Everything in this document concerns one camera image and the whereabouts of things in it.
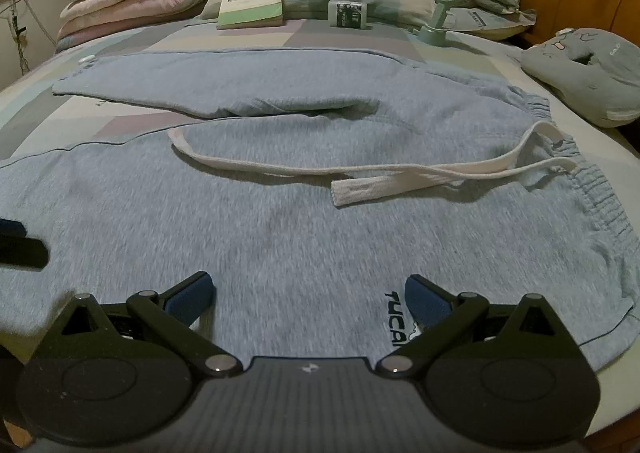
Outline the grey cat cushion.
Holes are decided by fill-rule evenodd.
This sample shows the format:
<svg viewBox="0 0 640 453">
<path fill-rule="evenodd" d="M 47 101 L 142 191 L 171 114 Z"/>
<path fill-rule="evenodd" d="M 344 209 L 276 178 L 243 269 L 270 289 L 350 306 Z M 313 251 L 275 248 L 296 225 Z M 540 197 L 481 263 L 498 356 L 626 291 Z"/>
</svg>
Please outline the grey cat cushion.
<svg viewBox="0 0 640 453">
<path fill-rule="evenodd" d="M 566 28 L 525 50 L 523 72 L 600 128 L 639 118 L 639 47 L 597 28 Z"/>
</svg>

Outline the small green white box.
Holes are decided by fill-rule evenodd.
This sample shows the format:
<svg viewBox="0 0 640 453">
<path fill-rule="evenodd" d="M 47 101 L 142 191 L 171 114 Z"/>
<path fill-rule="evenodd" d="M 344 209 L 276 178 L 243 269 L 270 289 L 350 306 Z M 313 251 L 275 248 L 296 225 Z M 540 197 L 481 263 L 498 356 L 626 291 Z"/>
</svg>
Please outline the small green white box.
<svg viewBox="0 0 640 453">
<path fill-rule="evenodd" d="M 328 21 L 331 27 L 366 29 L 368 7 L 363 2 L 330 0 L 328 3 Z"/>
</svg>

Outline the green white book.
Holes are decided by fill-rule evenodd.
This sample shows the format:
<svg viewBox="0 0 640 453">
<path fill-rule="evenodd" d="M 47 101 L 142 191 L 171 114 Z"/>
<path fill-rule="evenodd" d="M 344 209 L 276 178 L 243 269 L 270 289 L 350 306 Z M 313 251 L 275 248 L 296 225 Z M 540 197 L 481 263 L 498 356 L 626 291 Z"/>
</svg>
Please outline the green white book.
<svg viewBox="0 0 640 453">
<path fill-rule="evenodd" d="M 221 0 L 217 27 L 236 29 L 281 26 L 282 0 Z"/>
</svg>

